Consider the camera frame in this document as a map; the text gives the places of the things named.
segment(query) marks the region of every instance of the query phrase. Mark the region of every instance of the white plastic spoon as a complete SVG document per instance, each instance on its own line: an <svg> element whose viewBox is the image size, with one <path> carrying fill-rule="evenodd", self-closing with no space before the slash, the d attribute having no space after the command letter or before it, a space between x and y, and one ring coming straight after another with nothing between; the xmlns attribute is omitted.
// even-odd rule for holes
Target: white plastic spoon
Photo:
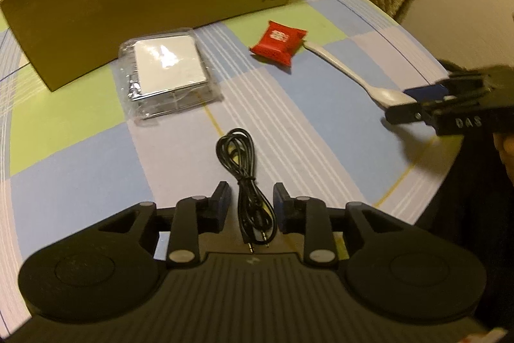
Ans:
<svg viewBox="0 0 514 343"><path fill-rule="evenodd" d="M408 96L407 94L404 94L403 92L399 92L397 90L392 89L375 88L374 86L371 86L358 74L355 74L350 68L348 68L340 60L338 60L335 56L333 56L328 51L326 51L322 46L314 42L305 41L303 43L303 46L306 49L320 56L322 59L328 61L331 65L333 65L336 69L343 72L346 76L356 81L360 86L362 86L366 90L371 99L373 99L375 102L377 102L384 108L389 108L393 105L410 104L416 102L414 98Z"/></svg>

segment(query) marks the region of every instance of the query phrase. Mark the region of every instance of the white stripe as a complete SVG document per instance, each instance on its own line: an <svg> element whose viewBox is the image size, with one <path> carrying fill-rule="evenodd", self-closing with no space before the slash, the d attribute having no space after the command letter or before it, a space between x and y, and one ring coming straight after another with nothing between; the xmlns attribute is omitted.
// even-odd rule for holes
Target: white stripe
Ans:
<svg viewBox="0 0 514 343"><path fill-rule="evenodd" d="M414 66L429 83L434 83L448 76L443 66L437 65L431 61L399 27L386 28L380 30L380 33L407 57L407 60L412 66Z"/></svg>
<svg viewBox="0 0 514 343"><path fill-rule="evenodd" d="M203 31L204 35L210 39L211 43L213 45L215 44L218 44L216 42L216 40L214 39L214 37L211 36L211 34L206 30L206 29L200 29L200 31ZM231 59L230 57L225 53L225 51L223 50L223 48L221 46L217 47L217 50L218 52L222 55L222 57L227 60L228 64L230 65L230 67L237 73L236 69L234 68L234 66L231 64ZM266 138L268 141L271 141L274 146L275 146L275 150L279 152L279 154L281 155L282 157L282 164L284 164L284 162L287 163L284 164L284 168L289 170L291 169L296 176L293 176L293 181L295 182L295 184L297 185L297 187L300 187L300 185L296 182L296 179L302 179L303 178L301 177L300 173L298 173L295 165L292 164L292 162L290 161L288 155L282 150L282 148L279 146L279 144L277 143L277 140L274 138L274 136L271 135L271 133L268 131L268 128L267 128L267 125L264 124L262 122L262 120L258 117L257 115L257 112L256 110L250 105L250 102L248 102L248 100L246 99L245 95L239 90L239 88L236 86L235 83L232 82L232 80L228 77L228 73L225 72L225 70L223 69L223 72L225 73L226 75L226 81L227 83L231 83L232 86L234 87L234 89L232 89L232 92L238 97L238 99L241 101L241 102L244 102L246 104L246 107L248 109L248 116L254 121L255 123L255 120L253 118L253 115L255 115L256 118L259 119L259 122L261 123L261 126L259 126L259 124L255 123L256 127L258 128L258 130L260 131L260 133L264 136L264 138ZM246 83L247 82L247 79L246 79L246 75L242 74L241 77L240 77L240 80L243 84L246 85L246 88L248 91L251 91L248 87L248 84ZM303 182L304 183L304 188L306 189L306 192L308 194L311 194L312 195L312 190L310 189L310 187L305 183L305 181Z"/></svg>
<svg viewBox="0 0 514 343"><path fill-rule="evenodd" d="M218 31L217 29L217 25L214 24L212 25L212 28L220 34L220 31ZM221 44L217 41L217 44L219 45L219 48L223 49L223 47L221 46ZM246 63L246 67L251 71L251 70L255 70L255 67L253 66L250 66L249 65L249 61L248 59L237 49L237 47L235 45L231 46L229 45L229 47L232 49L233 52L235 52L237 55L239 55L241 57L241 59L243 60L243 62ZM227 52L227 55L230 57L230 61L232 61L232 63L237 67L237 64L235 63L235 60L232 58L232 56L230 55L229 52ZM248 82L246 84L247 88L249 91L253 91L253 96L256 97L260 100L261 104L264 105L266 107L266 109L268 110L268 117L270 118L270 122L273 124L274 127L278 128L280 132L282 132L286 137L289 138L290 142L287 142L286 144L289 146L289 148L291 149L291 151L295 154L295 156L300 159L301 161L304 161L306 164L308 164L312 169L314 169L314 167L312 166L312 164L310 163L310 160L307 159L307 157L305 156L305 154L303 153L302 149L300 148L300 146L296 143L296 141L294 140L294 138L291 136L291 134L289 133L288 130L286 130L286 128L284 127L284 125L281 123L280 119L277 118L277 116L275 115L275 112L271 109L271 107L269 106L268 102L266 102L266 100L261 96L261 94L259 93L259 90L258 89L255 89L255 87L253 86L253 83L251 83L251 81L249 80L249 77L247 76L247 73L243 72L241 69L238 69L237 70L234 68L234 66L232 66L232 69L234 71L237 72L237 70L239 70L239 73L241 75L242 78L245 78L246 82ZM251 72L250 75L252 77L255 77L255 79L257 79L259 82L260 82L260 85L263 87L263 89L268 93L270 94L271 96L271 92L272 92L272 89L269 89L269 86L267 85L264 85L261 81L260 81L260 78L258 77L258 75L255 74L255 72ZM280 100L278 97L275 96L275 102L274 104L280 104ZM282 106L278 106L277 107L279 110L282 110L282 113L283 113L283 109L284 107ZM298 122L297 121L294 121L294 126L299 126ZM322 183L323 187L320 186L320 184L318 183L318 181L313 177L313 180L316 184L316 186L318 187L318 189L320 190L325 190L328 192L328 194L330 194L330 197L332 198L332 200L334 202L336 202L336 198L335 196L332 194L332 192L330 191L330 189L326 186L326 184L323 182L323 179L319 176L318 173L316 173L316 171L310 171L309 174L311 176L315 176L316 178L318 178L320 180L320 182Z"/></svg>
<svg viewBox="0 0 514 343"><path fill-rule="evenodd" d="M11 112L12 108L15 106L18 106L20 104L23 104L25 101L29 100L33 96L37 95L42 90L45 90L45 86L39 86L39 84L34 83L33 80L26 80L22 83L20 91L16 89L16 103L14 104L13 101L11 101L6 106L2 106L2 109L0 110L0 117L3 117L7 115L9 112Z"/></svg>
<svg viewBox="0 0 514 343"><path fill-rule="evenodd" d="M7 73L17 68L16 56L19 52L17 44L9 44L4 57ZM9 145L8 137L8 119L9 110L12 107L14 91L16 86L15 74L1 82L0 92L2 102L0 104L0 118L2 118L2 136L0 143L0 232L2 234L0 246L0 260L2 270L1 294L0 298L3 317L12 331L19 327L29 317L25 303L17 288L17 274L21 265L20 250L17 245L17 236L12 216L12 205L8 198L7 180L6 180L6 147Z"/></svg>
<svg viewBox="0 0 514 343"><path fill-rule="evenodd" d="M235 52L235 54L237 56L240 57L240 59L243 61L243 63L246 65L246 67L249 69L249 70L254 70L255 69L255 66L253 65L253 63L248 59L247 56L245 56L238 48L237 46L234 44L234 42L223 32L223 27L221 27L221 25L216 25L216 28L215 30L217 31L217 33L219 33L222 38L225 40L225 42L229 45L229 47L232 49L233 52ZM274 99L274 103L277 103L277 104L280 104L281 100L279 98L279 96L277 95L277 93L274 91L274 89L270 86L270 84L266 81L266 79L264 79L262 77L262 75L259 73L259 72L252 72L251 73L258 81L259 81L259 84L263 87L263 89L269 94L270 97L272 97ZM333 181L333 183L337 186L338 190L340 191L340 193L343 195L343 198L347 201L350 201L352 199L364 199L364 197L362 196L359 196L359 197L355 197L355 196L352 196L352 194L350 193L350 191L348 190L348 188L346 187L345 183L342 181L342 179L339 178L339 176L337 175L336 171L334 170L333 166L328 162L328 160L326 159L325 155L322 153L322 151L318 148L317 144L312 140L312 138L307 134L307 132L305 131L305 129L303 128L302 124L300 124L300 122L295 118L295 116L292 114L292 112L289 110L288 107L278 107L279 109L279 112L281 114L283 114L286 118L286 120L291 123L292 125L294 125L295 127L298 128L298 133L300 135L300 138L312 149L312 150L315 150L315 153L314 153L314 156L315 158L317 159L318 163L320 163L320 166L323 167L326 171L326 174L327 176ZM317 171L315 171L314 169L314 166L310 163L310 160L307 159L307 157L303 154L303 151L302 151L302 148L296 143L296 141L294 141L293 137L290 135L290 133L286 132L286 135L291 139L291 142L298 148L298 150L300 151L300 153L302 153L302 155L304 156L305 158L305 161L310 165L311 169L314 171L314 173L316 174L316 176L319 177L320 181L322 182L324 188L326 191L329 191L328 187L326 186L326 184L324 183L323 181L323 178L317 173ZM335 197L332 195L331 192L329 192L332 199L334 199L334 201L336 202L337 200L335 199Z"/></svg>
<svg viewBox="0 0 514 343"><path fill-rule="evenodd" d="M439 156L441 160L436 163L437 170L427 172L427 169L424 169L430 160L412 168L382 203L380 209L405 222L416 222L446 177L457 153L458 144L455 140L436 139L434 145L425 150L421 159L433 159Z"/></svg>
<svg viewBox="0 0 514 343"><path fill-rule="evenodd" d="M232 89L232 87L230 86L231 84L233 84L233 82L232 82L232 80L230 80L230 77L229 77L229 75L226 73L225 69L223 69L223 66L221 65L221 63L218 61L218 59L216 58L216 56L212 53L212 51L211 51L211 50L210 50L210 48L207 46L207 44L206 44L203 40L201 40L201 39L200 39L200 42L201 42L201 44L203 44L205 51L209 54L210 59L212 60L212 63L213 63L213 65L214 65L215 69L216 69L216 70L218 70L218 72L219 72L219 74L220 74L220 75L222 75L222 76L224 75L224 81L225 81L225 82L226 82L226 84L227 84L227 88L228 88L228 89L230 89L230 90L234 93L234 95L235 95L235 96L237 96L236 92L235 92L235 91ZM233 117L232 117L232 113L228 110L227 105L228 105L229 107L231 107L231 108L232 108L233 113L234 113L234 114L236 114L237 119L238 119L238 121L236 121L236 120L233 118L233 119L235 120L235 122L237 123L237 125L240 125L240 126L244 125L243 118L242 118L242 117L239 115L239 113L235 110L235 108L232 106L232 104L231 104L229 101L222 101L222 103L224 104L225 109L227 110L227 113L231 116L231 118L233 118ZM250 118L252 119L253 123L255 124L255 126L256 126L256 127L258 128L258 130L259 130L259 126L260 126L260 125L259 125L258 123L256 123L256 122L255 122L255 120L253 119L253 117L251 117L251 116L250 116ZM274 167L274 165L271 163L271 161L268 159L268 157L267 157L265 154L263 154L261 161L262 161L262 164L263 164L263 166L264 166L264 168L265 168L265 170L266 170L266 172L267 172L268 174L269 174L269 172L270 172L270 171L271 171L271 172L273 172L273 175L274 175L274 176L270 176L270 177L271 177L271 179L279 179L279 178L280 178L279 173L277 172L276 168Z"/></svg>

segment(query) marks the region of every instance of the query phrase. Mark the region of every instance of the person's hand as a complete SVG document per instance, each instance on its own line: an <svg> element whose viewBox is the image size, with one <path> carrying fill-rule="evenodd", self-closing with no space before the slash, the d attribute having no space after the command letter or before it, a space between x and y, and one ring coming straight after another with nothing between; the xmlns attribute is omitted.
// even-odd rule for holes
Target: person's hand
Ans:
<svg viewBox="0 0 514 343"><path fill-rule="evenodd" d="M493 134L494 147L500 153L507 176L514 185L514 134Z"/></svg>
<svg viewBox="0 0 514 343"><path fill-rule="evenodd" d="M458 343L496 343L501 340L503 336L507 334L505 329L496 328L492 329L487 334L471 334L468 337L462 339Z"/></svg>

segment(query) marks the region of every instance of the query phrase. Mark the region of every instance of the plastic packaging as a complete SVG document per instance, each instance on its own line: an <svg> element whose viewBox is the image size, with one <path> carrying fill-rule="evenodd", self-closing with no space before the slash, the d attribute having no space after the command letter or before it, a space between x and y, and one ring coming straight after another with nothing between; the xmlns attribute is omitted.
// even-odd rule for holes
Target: plastic packaging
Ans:
<svg viewBox="0 0 514 343"><path fill-rule="evenodd" d="M283 66L291 67L291 57L306 34L305 30L269 21L268 29L261 40L250 48L250 51Z"/></svg>
<svg viewBox="0 0 514 343"><path fill-rule="evenodd" d="M192 29L130 39L120 46L118 58L122 101L136 120L221 97Z"/></svg>

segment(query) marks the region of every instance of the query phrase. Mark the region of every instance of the yellow line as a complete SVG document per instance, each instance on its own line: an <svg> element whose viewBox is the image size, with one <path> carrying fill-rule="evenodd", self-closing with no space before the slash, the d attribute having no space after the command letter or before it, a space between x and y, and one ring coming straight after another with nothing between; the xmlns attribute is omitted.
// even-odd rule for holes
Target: yellow line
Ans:
<svg viewBox="0 0 514 343"><path fill-rule="evenodd" d="M348 250L346 250L343 233L335 232L333 233L333 238L336 241L337 256L339 256L339 260L349 259L350 255L348 254Z"/></svg>
<svg viewBox="0 0 514 343"><path fill-rule="evenodd" d="M291 238L288 237L287 234L282 234L282 237L284 238L285 244L287 244L293 252L298 253L295 247L295 243L292 242Z"/></svg>
<svg viewBox="0 0 514 343"><path fill-rule="evenodd" d="M214 118L214 115L212 114L212 112L209 109L209 107L207 106L207 104L204 104L204 110L205 110L205 113L207 114L207 117L209 117L209 120L211 120L212 125L214 125L214 128L216 129L218 135L220 137L222 137L223 131L222 131L221 127L219 126L218 122L216 121L216 119Z"/></svg>
<svg viewBox="0 0 514 343"><path fill-rule="evenodd" d="M201 104L204 107L205 113L207 114L207 117L209 117L209 120L211 120L211 123L214 126L214 129L217 131L218 135L220 137L222 137L224 135L223 131L222 131L221 127L219 126L218 122L216 121L216 119L214 118L214 115L212 114L211 110L209 109L209 106L205 103L205 101L202 99L202 97L200 96L200 94L198 92L196 92L196 96L198 97L198 99L200 99Z"/></svg>
<svg viewBox="0 0 514 343"><path fill-rule="evenodd" d="M416 164L420 163L421 158L423 157L423 154L425 154L425 151L427 151L433 144L437 136L433 136L428 144L423 147L423 150L421 150L420 154L414 159L414 161L405 169L405 171L402 173L402 175L397 179L396 182L394 182L393 186L389 188L389 190L384 194L384 196L379 199L376 203L373 204L375 208L380 207L384 201L390 197L390 195L394 192L396 187L402 182L402 180L405 179L405 176L409 174L409 172L416 166Z"/></svg>

